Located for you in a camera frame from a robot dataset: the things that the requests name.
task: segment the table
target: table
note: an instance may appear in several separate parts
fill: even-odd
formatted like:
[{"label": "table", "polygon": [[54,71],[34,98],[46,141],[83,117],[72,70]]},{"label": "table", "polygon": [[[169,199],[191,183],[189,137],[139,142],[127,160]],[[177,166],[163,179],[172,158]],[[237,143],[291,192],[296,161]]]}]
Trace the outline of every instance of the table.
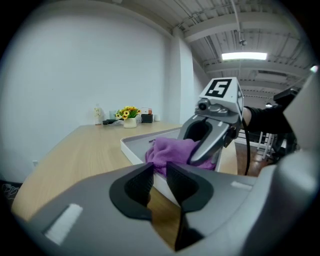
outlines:
[{"label": "table", "polygon": [[[120,139],[180,127],[163,122],[141,123],[137,128],[84,125],[57,144],[30,174],[15,197],[12,211],[28,221],[48,201],[87,177],[132,165],[123,154]],[[237,174],[236,148],[232,142],[222,150],[220,171]],[[180,221],[180,208],[155,188],[148,208],[152,225],[174,248]]]}]

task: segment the purple cloth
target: purple cloth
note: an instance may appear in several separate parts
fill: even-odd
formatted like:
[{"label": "purple cloth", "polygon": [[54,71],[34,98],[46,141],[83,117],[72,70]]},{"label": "purple cloth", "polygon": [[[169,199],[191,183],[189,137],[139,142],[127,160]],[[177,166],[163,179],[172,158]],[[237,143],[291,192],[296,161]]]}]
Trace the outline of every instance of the purple cloth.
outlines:
[{"label": "purple cloth", "polygon": [[[158,137],[155,139],[153,146],[145,153],[145,162],[153,163],[154,169],[166,176],[167,162],[175,162],[186,164],[191,151],[199,141],[194,142],[192,139],[175,139]],[[215,163],[211,163],[211,159],[206,160],[197,167],[207,170],[213,170]]]}]

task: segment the ceiling light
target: ceiling light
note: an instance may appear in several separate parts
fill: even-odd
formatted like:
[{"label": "ceiling light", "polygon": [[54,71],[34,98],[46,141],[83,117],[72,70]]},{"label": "ceiling light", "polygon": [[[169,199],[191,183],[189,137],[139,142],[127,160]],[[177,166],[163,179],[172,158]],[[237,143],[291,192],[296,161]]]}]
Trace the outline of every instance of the ceiling light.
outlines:
[{"label": "ceiling light", "polygon": [[310,68],[310,71],[313,73],[316,73],[318,71],[318,66],[313,66],[312,68]]},{"label": "ceiling light", "polygon": [[222,53],[222,59],[224,61],[240,60],[240,59],[265,61],[267,59],[267,54],[263,52],[231,52],[231,53]]}]

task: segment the camera lens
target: camera lens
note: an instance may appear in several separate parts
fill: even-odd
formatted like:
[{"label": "camera lens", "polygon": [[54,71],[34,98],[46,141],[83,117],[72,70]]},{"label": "camera lens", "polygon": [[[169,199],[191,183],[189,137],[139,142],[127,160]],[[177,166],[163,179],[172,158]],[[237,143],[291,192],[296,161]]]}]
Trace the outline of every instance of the camera lens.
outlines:
[{"label": "camera lens", "polygon": [[206,108],[207,108],[206,104],[204,104],[204,103],[199,104],[199,109],[205,110]]}]

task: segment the ceiling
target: ceiling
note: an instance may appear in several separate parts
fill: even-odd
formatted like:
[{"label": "ceiling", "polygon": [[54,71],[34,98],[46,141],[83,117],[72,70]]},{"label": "ceiling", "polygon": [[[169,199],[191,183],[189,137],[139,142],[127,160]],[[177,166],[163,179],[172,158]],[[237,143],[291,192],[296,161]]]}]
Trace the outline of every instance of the ceiling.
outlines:
[{"label": "ceiling", "polygon": [[[123,0],[167,31],[179,27],[210,78],[237,77],[246,100],[272,103],[273,95],[300,88],[315,63],[306,39],[272,0]],[[223,61],[222,53],[262,52],[267,60]]]}]

